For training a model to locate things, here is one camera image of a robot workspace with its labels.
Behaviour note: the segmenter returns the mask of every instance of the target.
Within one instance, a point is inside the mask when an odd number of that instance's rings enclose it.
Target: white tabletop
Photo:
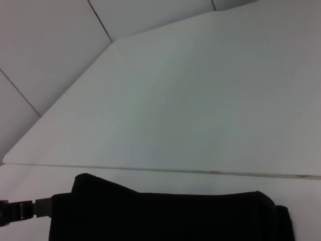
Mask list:
[[[319,241],[320,180],[240,177],[211,174],[127,171],[91,168],[4,165],[0,200],[35,200],[70,192],[76,175],[90,173],[138,192],[231,194],[261,191],[288,207],[297,241]],[[0,240],[48,240],[50,218],[33,218],[0,228]]]
[[[4,162],[321,175],[320,13],[261,0],[120,39]]]

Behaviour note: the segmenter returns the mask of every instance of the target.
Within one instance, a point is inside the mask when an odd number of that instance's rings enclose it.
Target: black fabric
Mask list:
[[[50,241],[293,241],[286,207],[261,192],[232,195],[138,193],[82,174],[52,197]]]

